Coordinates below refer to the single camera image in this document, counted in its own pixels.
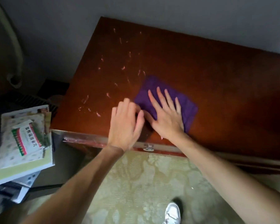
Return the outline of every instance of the person's right arm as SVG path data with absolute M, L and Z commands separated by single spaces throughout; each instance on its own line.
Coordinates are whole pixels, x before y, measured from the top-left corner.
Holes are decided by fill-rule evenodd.
M 176 108 L 165 90 L 166 98 L 157 89 L 162 107 L 148 91 L 157 111 L 157 120 L 145 112 L 146 119 L 163 138 L 171 141 L 193 162 L 204 177 L 219 192 L 245 223 L 280 223 L 280 193 L 262 185 L 257 180 L 197 144 L 184 133 L 181 106 Z

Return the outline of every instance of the patterned carpet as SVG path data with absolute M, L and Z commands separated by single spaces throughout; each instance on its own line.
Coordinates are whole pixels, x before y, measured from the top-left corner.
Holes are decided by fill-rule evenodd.
M 255 177 L 280 192 L 280 175 Z M 83 224 L 162 223 L 176 196 L 184 203 L 183 224 L 243 223 L 187 158 L 131 151 L 108 173 Z M 32 201 L 28 214 L 47 198 Z

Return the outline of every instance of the person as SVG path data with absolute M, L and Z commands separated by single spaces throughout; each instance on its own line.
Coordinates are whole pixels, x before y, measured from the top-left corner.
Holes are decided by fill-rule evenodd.
M 163 138 L 178 147 L 213 185 L 245 223 L 280 224 L 280 193 L 262 185 L 242 170 L 197 144 L 187 134 L 177 98 L 157 88 L 161 106 L 148 91 L 157 120 L 128 98 L 112 109 L 107 145 L 49 200 L 29 215 L 24 224 L 81 223 L 106 174 L 131 149 L 140 136 L 145 119 Z M 166 224 L 179 224 L 179 207 L 172 202 L 165 211 Z

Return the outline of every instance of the purple cloth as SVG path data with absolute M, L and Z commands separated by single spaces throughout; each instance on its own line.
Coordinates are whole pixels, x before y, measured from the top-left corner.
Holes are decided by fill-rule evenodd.
M 165 83 L 161 82 L 156 76 L 150 75 L 146 78 L 145 82 L 143 83 L 139 93 L 135 97 L 134 102 L 138 104 L 141 109 L 148 111 L 151 116 L 156 120 L 157 119 L 157 112 L 153 105 L 151 104 L 149 97 L 148 97 L 148 90 L 151 90 L 154 98 L 157 102 L 161 105 L 160 99 L 157 95 L 157 87 L 160 87 L 162 94 L 164 94 L 164 90 L 167 89 L 170 97 L 172 98 L 173 102 L 175 103 L 175 98 L 177 97 L 179 103 L 182 107 L 182 121 L 184 124 L 184 131 L 186 133 L 189 132 L 190 126 L 194 120 L 194 117 L 198 111 L 197 106 L 191 102 L 186 95 L 177 92 L 175 89 L 171 88 L 170 86 L 166 85 Z

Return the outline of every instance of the wooden table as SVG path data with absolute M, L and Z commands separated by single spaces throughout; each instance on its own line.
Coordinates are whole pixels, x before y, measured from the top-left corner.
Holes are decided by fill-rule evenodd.
M 84 151 L 107 142 L 111 109 L 156 75 L 198 106 L 191 137 L 246 167 L 280 170 L 280 55 L 101 17 L 52 122 Z M 134 145 L 182 155 L 149 126 Z

